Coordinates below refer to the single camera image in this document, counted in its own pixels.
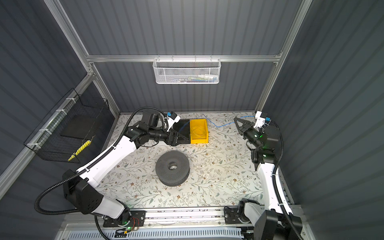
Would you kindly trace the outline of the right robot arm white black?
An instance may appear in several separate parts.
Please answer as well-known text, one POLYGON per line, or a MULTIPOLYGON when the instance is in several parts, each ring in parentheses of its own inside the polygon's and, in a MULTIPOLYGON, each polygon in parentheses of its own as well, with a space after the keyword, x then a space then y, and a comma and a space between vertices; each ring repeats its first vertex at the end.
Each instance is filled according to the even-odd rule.
POLYGON ((293 214, 285 200, 279 177, 284 153, 284 140, 279 126, 272 120, 257 126, 251 121, 234 118, 239 134, 247 140, 251 161, 255 165, 264 193, 264 206, 257 201, 242 199, 239 218, 254 226, 255 240, 301 240, 303 223, 293 214))

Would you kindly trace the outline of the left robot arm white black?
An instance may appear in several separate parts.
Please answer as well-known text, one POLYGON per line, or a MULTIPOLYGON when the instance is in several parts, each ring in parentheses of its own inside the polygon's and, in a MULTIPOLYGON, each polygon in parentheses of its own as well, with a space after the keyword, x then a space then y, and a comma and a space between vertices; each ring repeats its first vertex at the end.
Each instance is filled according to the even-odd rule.
POLYGON ((142 108, 142 119, 134 125, 126 124, 118 139, 95 159, 79 168, 71 180, 63 184, 64 197, 75 210, 84 215, 108 216, 112 219, 128 218, 129 208, 97 191, 103 178, 122 159, 135 152, 148 141, 178 145, 179 133, 173 125, 181 120, 174 112, 163 113, 154 108, 142 108))

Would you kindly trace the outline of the grey perforated spool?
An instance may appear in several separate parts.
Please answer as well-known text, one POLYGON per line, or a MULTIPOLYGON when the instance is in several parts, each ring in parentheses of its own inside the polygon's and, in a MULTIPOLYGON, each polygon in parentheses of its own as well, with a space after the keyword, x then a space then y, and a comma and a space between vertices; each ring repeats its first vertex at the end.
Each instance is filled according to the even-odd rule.
POLYGON ((182 152, 169 151, 159 157, 155 171, 161 183, 168 187, 176 187, 188 179, 190 162, 182 152))

